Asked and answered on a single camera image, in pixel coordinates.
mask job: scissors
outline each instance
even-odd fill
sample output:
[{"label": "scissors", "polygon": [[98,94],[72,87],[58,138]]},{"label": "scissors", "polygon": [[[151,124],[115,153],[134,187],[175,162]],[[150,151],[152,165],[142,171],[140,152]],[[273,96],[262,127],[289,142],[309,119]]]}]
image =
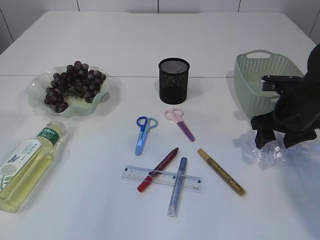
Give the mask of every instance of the scissors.
[{"label": "scissors", "polygon": [[185,136],[190,140],[190,142],[194,142],[196,141],[196,138],[182,119],[183,115],[184,111],[180,108],[172,108],[164,112],[164,117],[168,120],[174,121],[185,134]]},{"label": "scissors", "polygon": [[153,117],[148,118],[146,116],[141,116],[136,120],[136,124],[140,127],[140,133],[135,147],[135,155],[139,156],[142,154],[142,150],[144,149],[149,130],[158,126],[158,121]]}]

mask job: white tile wall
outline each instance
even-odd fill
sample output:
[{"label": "white tile wall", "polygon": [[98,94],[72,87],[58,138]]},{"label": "white tile wall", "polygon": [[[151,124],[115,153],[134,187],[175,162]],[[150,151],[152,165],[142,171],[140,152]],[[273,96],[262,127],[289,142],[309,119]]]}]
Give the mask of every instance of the white tile wall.
[{"label": "white tile wall", "polygon": [[9,30],[0,11],[0,54],[12,44]]},{"label": "white tile wall", "polygon": [[157,13],[158,0],[78,0],[80,11]]},{"label": "white tile wall", "polygon": [[0,0],[0,8],[14,40],[47,11],[78,11],[76,0]]},{"label": "white tile wall", "polygon": [[240,12],[285,13],[308,36],[317,18],[320,0],[241,0]]},{"label": "white tile wall", "polygon": [[159,13],[237,12],[240,0],[159,0]]},{"label": "white tile wall", "polygon": [[[240,0],[78,0],[80,11],[119,11],[130,13],[236,12]],[[77,0],[0,0],[4,18],[16,40],[47,11],[78,11]],[[320,0],[241,0],[240,12],[285,13],[308,36],[320,10]],[[320,44],[320,17],[311,33]],[[0,53],[11,43],[0,14]]]},{"label": "white tile wall", "polygon": [[310,38],[315,44],[320,44],[320,16],[318,16],[315,22]]}]

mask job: pen holder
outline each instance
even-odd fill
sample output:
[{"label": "pen holder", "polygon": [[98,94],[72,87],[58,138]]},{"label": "pen holder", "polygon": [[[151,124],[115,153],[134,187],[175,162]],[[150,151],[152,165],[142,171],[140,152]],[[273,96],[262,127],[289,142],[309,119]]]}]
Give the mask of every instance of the pen holder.
[{"label": "pen holder", "polygon": [[181,58],[167,58],[159,63],[160,99],[166,104],[181,104],[187,98],[190,65]]}]

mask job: bubble wrap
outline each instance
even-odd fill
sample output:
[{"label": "bubble wrap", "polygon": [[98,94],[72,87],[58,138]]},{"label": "bubble wrap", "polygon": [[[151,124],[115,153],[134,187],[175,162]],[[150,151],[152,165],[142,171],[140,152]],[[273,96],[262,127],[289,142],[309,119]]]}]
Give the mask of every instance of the bubble wrap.
[{"label": "bubble wrap", "polygon": [[274,132],[276,140],[268,142],[261,149],[256,147],[257,131],[250,131],[240,136],[240,146],[247,157],[254,159],[262,170],[273,166],[287,166],[290,159],[297,154],[303,157],[316,158],[320,155],[320,140],[304,141],[286,148],[283,142],[284,133]]}]

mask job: clear ruler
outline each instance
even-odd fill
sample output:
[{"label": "clear ruler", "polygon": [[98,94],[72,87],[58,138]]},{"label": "clear ruler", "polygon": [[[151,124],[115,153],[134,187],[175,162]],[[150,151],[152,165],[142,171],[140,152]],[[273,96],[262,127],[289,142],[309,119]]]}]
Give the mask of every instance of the clear ruler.
[{"label": "clear ruler", "polygon": [[[143,182],[151,172],[158,173],[157,176],[153,179],[151,184],[173,187],[176,182],[177,173],[166,172],[166,171],[157,171],[148,168],[142,168],[137,166],[125,166],[122,172],[121,179]],[[200,192],[203,187],[203,180],[201,177],[181,175],[184,177],[182,189],[189,190],[194,192]]]}]

